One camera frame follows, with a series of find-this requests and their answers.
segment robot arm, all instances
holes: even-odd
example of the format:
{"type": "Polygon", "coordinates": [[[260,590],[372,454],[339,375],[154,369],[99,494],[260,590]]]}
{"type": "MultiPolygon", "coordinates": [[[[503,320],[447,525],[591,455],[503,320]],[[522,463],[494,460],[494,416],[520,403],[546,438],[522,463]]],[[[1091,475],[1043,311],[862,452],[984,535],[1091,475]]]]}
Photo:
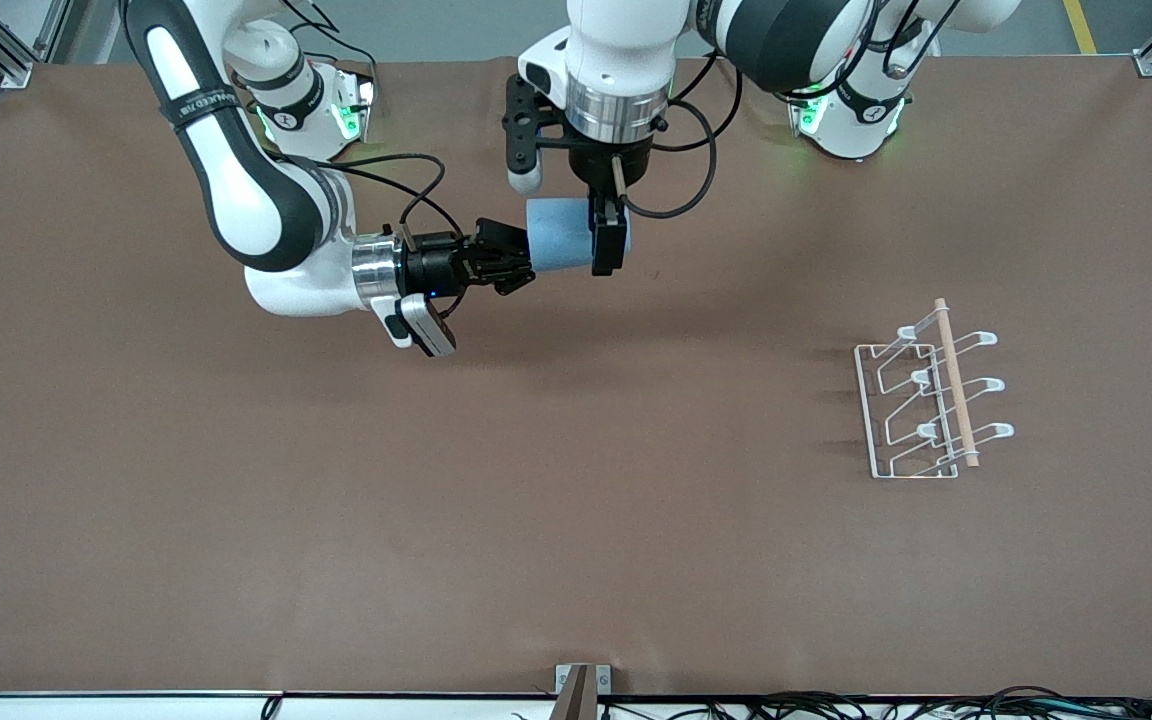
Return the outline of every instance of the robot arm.
{"type": "Polygon", "coordinates": [[[260,150],[223,65],[225,38],[276,0],[129,0],[132,50],[202,183],[225,251],[266,273],[297,268],[328,240],[348,195],[312,167],[260,150]]]}
{"type": "Polygon", "coordinates": [[[828,94],[791,107],[795,131],[838,158],[872,154],[896,131],[905,89],[940,28],[988,32],[1018,5],[1020,0],[889,0],[850,76],[828,94]]]}
{"type": "Polygon", "coordinates": [[[471,285],[506,295],[530,282],[526,234],[480,219],[470,237],[414,237],[388,225],[356,236],[342,173],[296,156],[266,156],[225,60],[248,77],[253,94],[283,92],[291,118],[279,122],[283,129],[312,129],[314,113],[294,109],[324,105],[319,69],[306,67],[291,33],[262,20],[282,8],[279,0],[124,2],[129,41],[198,176],[212,232],[247,265],[248,290],[271,313],[371,310],[397,347],[448,355],[456,341],[430,300],[458,296],[471,285]]]}
{"type": "Polygon", "coordinates": [[[626,188],[643,179],[653,132],[666,127],[673,45],[687,26],[756,85],[787,91],[838,67],[873,1],[568,0],[571,25],[525,51],[507,86],[509,183],[524,195],[538,191],[541,149],[566,151],[589,185],[593,272],[612,274],[626,255],[626,188]],[[538,132],[559,124],[562,137],[538,132]]]}

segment green led light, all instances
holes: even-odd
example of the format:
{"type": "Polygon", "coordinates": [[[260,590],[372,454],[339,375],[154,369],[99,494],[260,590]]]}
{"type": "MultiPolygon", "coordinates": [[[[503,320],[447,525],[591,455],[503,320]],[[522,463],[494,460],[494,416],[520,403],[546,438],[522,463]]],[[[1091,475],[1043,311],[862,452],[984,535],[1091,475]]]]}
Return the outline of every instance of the green led light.
{"type": "Polygon", "coordinates": [[[338,121],[340,127],[340,135],[343,135],[347,141],[353,141],[353,138],[361,135],[358,132],[358,113],[349,108],[340,108],[338,105],[332,105],[333,118],[338,121]]]}
{"type": "Polygon", "coordinates": [[[887,135],[896,131],[896,122],[900,120],[900,112],[905,108],[905,101],[901,100],[896,108],[892,111],[892,122],[887,124],[887,135]]]}
{"type": "Polygon", "coordinates": [[[799,132],[804,135],[814,135],[817,129],[820,128],[820,119],[824,118],[824,112],[829,108],[828,103],[826,103],[823,97],[817,97],[814,100],[808,100],[808,106],[803,109],[803,114],[799,118],[799,132]]]}
{"type": "Polygon", "coordinates": [[[256,116],[260,119],[260,124],[265,128],[265,137],[270,142],[276,143],[278,141],[274,141],[274,128],[270,127],[270,119],[265,118],[265,111],[260,109],[260,105],[256,106],[256,116]]]}

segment brown table surface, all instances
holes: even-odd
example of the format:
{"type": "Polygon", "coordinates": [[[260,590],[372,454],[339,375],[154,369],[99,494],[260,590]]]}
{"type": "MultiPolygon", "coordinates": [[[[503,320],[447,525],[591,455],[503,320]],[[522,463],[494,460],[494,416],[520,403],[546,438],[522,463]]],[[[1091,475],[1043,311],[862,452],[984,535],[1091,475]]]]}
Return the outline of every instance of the brown table surface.
{"type": "MultiPolygon", "coordinates": [[[[384,68],[376,151],[442,156],[463,223],[524,218],[509,68],[384,68]]],[[[471,293],[431,361],[263,313],[141,70],[38,68],[0,101],[0,689],[1152,694],[1152,81],[938,59],[916,94],[864,164],[751,97],[695,213],[471,293]],[[1018,437],[870,479],[851,348],[940,296],[1018,437]]],[[[704,154],[652,164],[664,209],[704,154]]]]}

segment wooden dowel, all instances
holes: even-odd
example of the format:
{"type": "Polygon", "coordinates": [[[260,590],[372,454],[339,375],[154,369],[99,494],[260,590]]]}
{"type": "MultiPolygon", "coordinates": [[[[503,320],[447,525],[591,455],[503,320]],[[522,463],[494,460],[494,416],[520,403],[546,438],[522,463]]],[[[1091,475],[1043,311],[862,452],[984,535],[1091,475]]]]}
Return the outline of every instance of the wooden dowel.
{"type": "Polygon", "coordinates": [[[977,455],[977,448],[975,448],[972,415],[968,414],[968,396],[963,392],[963,374],[958,372],[958,354],[954,348],[954,331],[950,328],[950,306],[945,304],[943,297],[935,300],[935,324],[941,331],[945,369],[950,373],[950,394],[954,397],[954,414],[958,423],[958,435],[961,435],[961,441],[963,441],[963,452],[968,458],[968,468],[979,468],[980,457],[977,455]]]}

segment black strap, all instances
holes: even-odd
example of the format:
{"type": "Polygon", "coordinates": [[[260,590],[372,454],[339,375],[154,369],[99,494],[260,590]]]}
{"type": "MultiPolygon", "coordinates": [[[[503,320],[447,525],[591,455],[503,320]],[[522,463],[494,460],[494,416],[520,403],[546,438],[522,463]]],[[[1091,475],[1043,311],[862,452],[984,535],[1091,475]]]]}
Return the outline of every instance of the black strap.
{"type": "Polygon", "coordinates": [[[291,63],[286,73],[280,74],[280,76],[271,79],[248,79],[243,78],[248,88],[251,90],[278,90],[279,88],[287,88],[291,84],[293,79],[296,79],[301,75],[301,70],[305,69],[305,55],[300,58],[291,63]]]}
{"type": "Polygon", "coordinates": [[[323,169],[317,167],[314,160],[302,158],[302,156],[285,156],[285,159],[287,159],[288,162],[296,165],[297,168],[305,170],[311,179],[314,179],[314,182],[319,183],[323,195],[326,196],[326,199],[328,199],[328,232],[325,232],[323,234],[323,238],[319,240],[317,245],[314,245],[314,250],[317,250],[320,245],[323,245],[323,243],[331,241],[333,234],[335,234],[340,227],[340,200],[338,198],[338,191],[335,191],[335,188],[332,187],[328,179],[324,176],[323,169]]]}
{"type": "Polygon", "coordinates": [[[203,118],[225,108],[242,108],[242,101],[234,94],[234,88],[222,85],[218,88],[202,88],[182,94],[175,100],[165,103],[159,111],[162,116],[172,123],[175,132],[184,131],[203,118]]]}
{"type": "Polygon", "coordinates": [[[887,100],[877,100],[874,97],[861,94],[856,88],[851,88],[851,83],[844,82],[838,86],[838,99],[842,100],[847,108],[851,108],[856,114],[856,122],[865,126],[881,123],[900,101],[904,100],[904,97],[905,94],[897,94],[888,97],[887,100]]]}
{"type": "Polygon", "coordinates": [[[323,103],[323,92],[326,88],[323,76],[319,73],[314,71],[310,74],[314,76],[314,83],[312,83],[305,97],[301,97],[296,103],[285,105],[282,108],[274,108],[273,105],[257,103],[260,105],[265,118],[273,120],[273,123],[282,129],[301,129],[305,127],[305,118],[310,118],[310,113],[319,108],[319,104],[323,103]]]}

